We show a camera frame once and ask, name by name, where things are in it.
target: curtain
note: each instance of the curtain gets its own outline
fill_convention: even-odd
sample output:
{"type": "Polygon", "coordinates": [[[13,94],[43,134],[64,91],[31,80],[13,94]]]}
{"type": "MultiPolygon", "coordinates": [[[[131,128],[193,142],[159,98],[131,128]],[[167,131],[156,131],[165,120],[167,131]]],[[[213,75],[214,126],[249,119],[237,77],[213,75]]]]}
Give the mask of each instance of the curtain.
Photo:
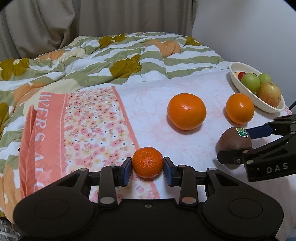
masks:
{"type": "Polygon", "coordinates": [[[0,13],[0,61],[34,58],[70,43],[71,0],[14,0],[0,13]]]}
{"type": "Polygon", "coordinates": [[[13,0],[0,12],[0,61],[35,58],[80,35],[191,36],[196,0],[13,0]]]}
{"type": "Polygon", "coordinates": [[[134,32],[192,34],[196,1],[81,0],[79,35],[134,32]]]}

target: white bowl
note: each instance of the white bowl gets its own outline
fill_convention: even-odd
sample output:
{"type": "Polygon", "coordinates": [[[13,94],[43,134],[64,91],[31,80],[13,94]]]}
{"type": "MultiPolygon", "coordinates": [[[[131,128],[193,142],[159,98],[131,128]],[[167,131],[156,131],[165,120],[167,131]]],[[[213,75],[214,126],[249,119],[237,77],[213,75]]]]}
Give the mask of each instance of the white bowl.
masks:
{"type": "Polygon", "coordinates": [[[239,81],[239,79],[235,76],[235,72],[246,72],[246,73],[254,73],[257,76],[261,74],[258,70],[252,68],[249,65],[240,63],[240,62],[232,62],[229,65],[230,69],[230,76],[233,84],[235,87],[241,92],[242,94],[247,95],[253,102],[255,106],[257,106],[259,109],[264,110],[268,113],[277,113],[279,111],[283,111],[286,108],[285,100],[283,96],[281,96],[281,101],[279,105],[275,108],[270,106],[269,104],[265,103],[263,100],[259,99],[255,94],[253,94],[251,91],[245,87],[242,82],[239,81]]]}

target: bed sheet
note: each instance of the bed sheet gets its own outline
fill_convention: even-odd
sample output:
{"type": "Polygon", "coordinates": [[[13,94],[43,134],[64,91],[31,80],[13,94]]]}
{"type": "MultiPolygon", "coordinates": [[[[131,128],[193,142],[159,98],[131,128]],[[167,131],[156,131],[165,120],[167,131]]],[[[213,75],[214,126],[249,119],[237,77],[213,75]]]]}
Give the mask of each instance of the bed sheet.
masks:
{"type": "MultiPolygon", "coordinates": [[[[276,199],[284,210],[284,221],[276,237],[285,240],[296,223],[296,176],[249,183],[243,165],[228,169],[216,158],[215,147],[221,134],[239,126],[224,113],[228,97],[236,92],[229,70],[169,81],[85,88],[70,94],[42,92],[38,109],[31,107],[32,114],[27,116],[24,133],[30,134],[22,137],[21,151],[29,150],[28,158],[20,159],[22,198],[79,168],[99,171],[106,165],[120,165],[138,148],[152,146],[176,165],[189,165],[197,171],[217,167],[276,199]],[[195,94],[205,103],[207,117],[196,130],[180,131],[167,119],[167,104],[179,93],[195,94]]],[[[269,114],[256,108],[253,119],[240,127],[259,126],[287,114],[288,109],[269,114]]],[[[255,139],[252,146],[256,148],[277,138],[271,135],[255,139]]],[[[133,173],[126,188],[116,189],[119,201],[178,200],[179,192],[179,187],[167,186],[162,173],[153,180],[143,180],[133,173]]],[[[199,200],[205,201],[204,187],[199,186],[198,192],[199,200]]],[[[92,187],[90,200],[97,201],[97,195],[98,187],[92,187]]]]}
{"type": "Polygon", "coordinates": [[[21,199],[19,147],[31,105],[42,91],[71,93],[83,87],[168,80],[228,68],[215,51],[192,37],[171,33],[79,36],[35,59],[0,63],[0,216],[13,222],[21,199]]]}

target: kiwi fruit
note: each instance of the kiwi fruit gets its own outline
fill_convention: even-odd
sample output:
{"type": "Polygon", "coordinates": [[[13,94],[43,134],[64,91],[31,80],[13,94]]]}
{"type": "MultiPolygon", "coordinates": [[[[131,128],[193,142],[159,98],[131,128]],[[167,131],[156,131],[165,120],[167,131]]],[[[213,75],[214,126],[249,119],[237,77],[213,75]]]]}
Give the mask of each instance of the kiwi fruit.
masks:
{"type": "Polygon", "coordinates": [[[248,132],[239,127],[226,130],[217,143],[217,152],[236,148],[250,148],[252,140],[248,132]]]}

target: mandarin orange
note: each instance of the mandarin orange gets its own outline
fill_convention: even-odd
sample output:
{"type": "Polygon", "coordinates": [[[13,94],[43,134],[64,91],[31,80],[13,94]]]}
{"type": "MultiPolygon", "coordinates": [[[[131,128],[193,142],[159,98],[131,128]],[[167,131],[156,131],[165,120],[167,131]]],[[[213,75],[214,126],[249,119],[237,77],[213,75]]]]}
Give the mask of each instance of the mandarin orange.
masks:
{"type": "Polygon", "coordinates": [[[241,93],[233,94],[229,97],[225,110],[229,119],[239,125],[248,123],[253,118],[255,112],[251,99],[241,93]]]}
{"type": "Polygon", "coordinates": [[[133,155],[132,165],[138,176],[152,178],[163,169],[163,156],[153,147],[143,147],[133,155]]]}
{"type": "Polygon", "coordinates": [[[206,115],[204,102],[193,94],[178,94],[168,104],[168,118],[181,130],[197,128],[205,120],[206,115]]]}

